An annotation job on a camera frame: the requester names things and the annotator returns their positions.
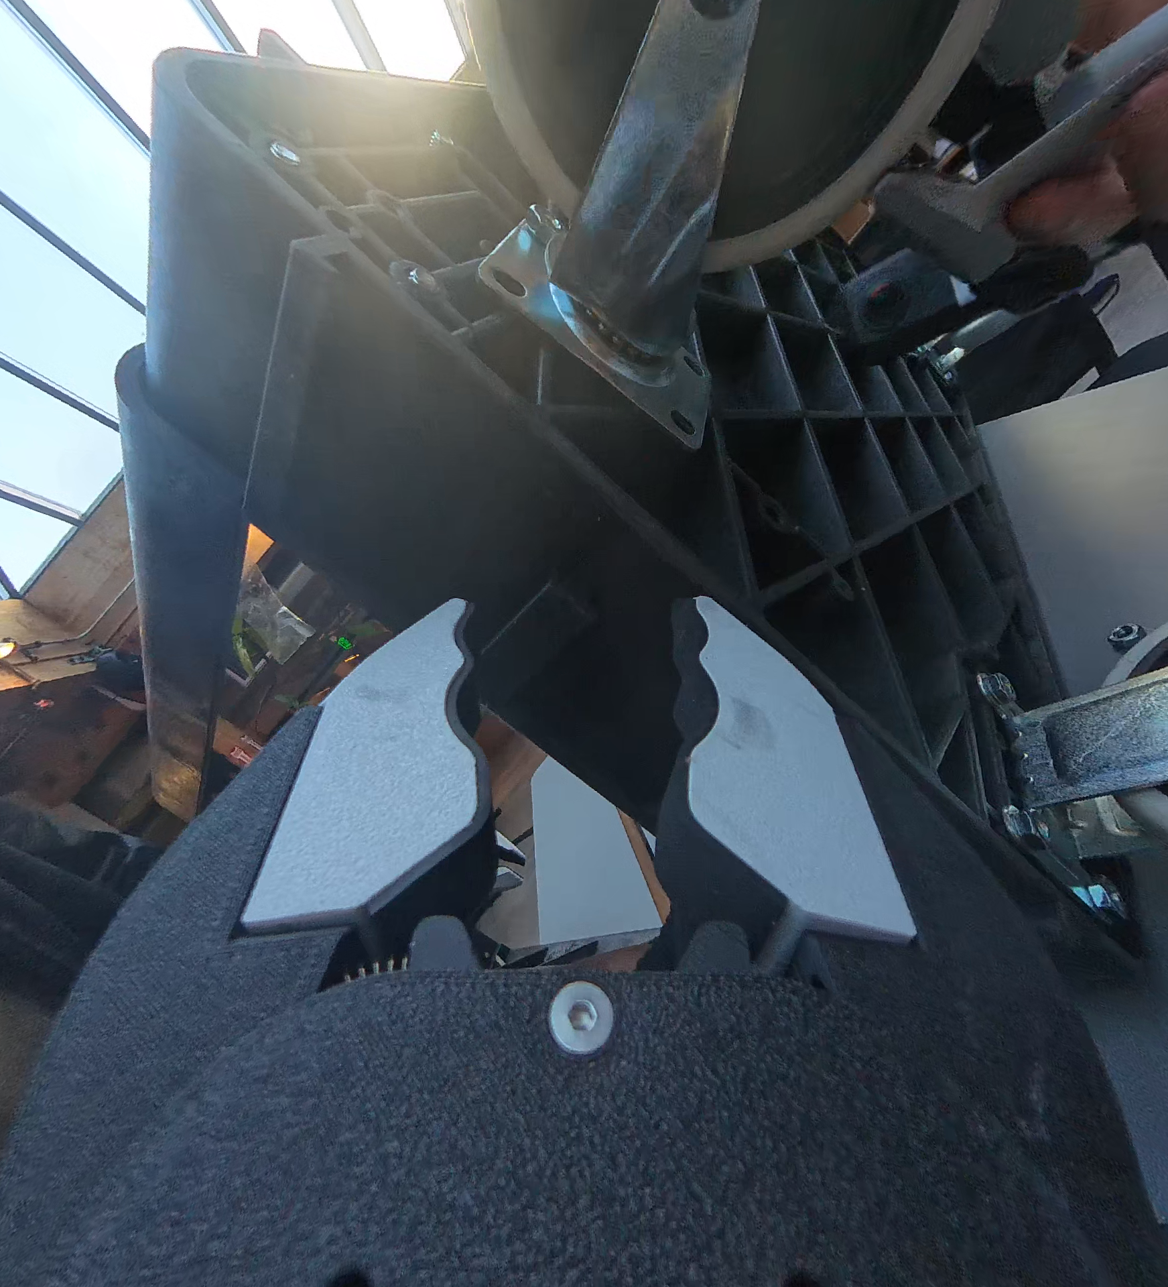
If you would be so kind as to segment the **person's left hand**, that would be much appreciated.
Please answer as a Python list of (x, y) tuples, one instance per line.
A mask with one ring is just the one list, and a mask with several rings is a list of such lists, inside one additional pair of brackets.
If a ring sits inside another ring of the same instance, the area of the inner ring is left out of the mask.
[(1133, 95), (1107, 144), (1098, 170), (1044, 181), (1010, 203), (1016, 239), (1094, 250), (1135, 222), (1168, 222), (1168, 73)]

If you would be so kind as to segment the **clear plastic bag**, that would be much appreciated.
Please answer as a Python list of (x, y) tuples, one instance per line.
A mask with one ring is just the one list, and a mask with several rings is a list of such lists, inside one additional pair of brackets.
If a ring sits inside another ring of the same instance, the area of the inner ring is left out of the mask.
[(315, 630), (291, 611), (256, 561), (242, 566), (233, 620), (233, 648), (252, 674), (263, 658), (280, 665), (295, 660)]

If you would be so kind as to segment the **grey caster wheel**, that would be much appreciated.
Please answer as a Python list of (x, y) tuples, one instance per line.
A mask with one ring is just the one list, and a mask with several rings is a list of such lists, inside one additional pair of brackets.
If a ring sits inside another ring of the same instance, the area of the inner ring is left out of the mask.
[(464, 2), (539, 198), (479, 274), (682, 449), (706, 274), (826, 231), (965, 78), (1032, 91), (1079, 2)]
[(1127, 622), (1103, 688), (1027, 710), (1003, 673), (975, 680), (993, 715), (1001, 829), (1111, 939), (1139, 933), (1116, 868), (1168, 850), (1168, 622)]

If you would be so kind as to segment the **black plastic cart shelf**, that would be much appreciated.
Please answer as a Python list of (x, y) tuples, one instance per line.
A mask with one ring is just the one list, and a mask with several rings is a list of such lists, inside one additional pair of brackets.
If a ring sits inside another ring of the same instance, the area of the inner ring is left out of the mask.
[(472, 602), (485, 704), (643, 823), (671, 607), (710, 594), (1003, 835), (978, 678), (1060, 682), (960, 388), (853, 356), (822, 237), (701, 289), (688, 445), (479, 281), (535, 198), (481, 88), (161, 54), (144, 406), (390, 628)]

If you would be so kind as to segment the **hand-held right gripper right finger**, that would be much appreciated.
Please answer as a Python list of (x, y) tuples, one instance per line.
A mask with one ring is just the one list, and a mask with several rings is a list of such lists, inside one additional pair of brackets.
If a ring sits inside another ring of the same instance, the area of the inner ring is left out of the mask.
[(719, 602), (673, 606), (678, 749), (656, 825), (660, 967), (723, 926), (747, 967), (809, 933), (908, 946), (917, 926), (833, 706)]

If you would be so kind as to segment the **black cart leg tube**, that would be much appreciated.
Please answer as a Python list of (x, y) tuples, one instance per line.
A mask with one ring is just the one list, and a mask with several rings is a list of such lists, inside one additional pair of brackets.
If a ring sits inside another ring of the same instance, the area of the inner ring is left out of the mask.
[(146, 349), (116, 367), (155, 803), (183, 822), (203, 809), (218, 689), (239, 604), (242, 475), (170, 419)]

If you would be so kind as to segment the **white panel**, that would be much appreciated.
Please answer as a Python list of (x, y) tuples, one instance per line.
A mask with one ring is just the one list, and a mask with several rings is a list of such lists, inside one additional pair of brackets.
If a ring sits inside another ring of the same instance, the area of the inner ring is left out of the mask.
[(548, 954), (654, 941), (662, 918), (621, 812), (555, 760), (535, 771), (529, 794), (539, 933)]

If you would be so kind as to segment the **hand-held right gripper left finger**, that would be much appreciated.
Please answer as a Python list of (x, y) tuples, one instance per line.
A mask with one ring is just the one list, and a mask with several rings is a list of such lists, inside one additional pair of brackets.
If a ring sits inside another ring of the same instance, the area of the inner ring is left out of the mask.
[(282, 935), (369, 926), (408, 935), (473, 920), (496, 892), (488, 760), (468, 728), (472, 604), (451, 598), (324, 701), (239, 926)]

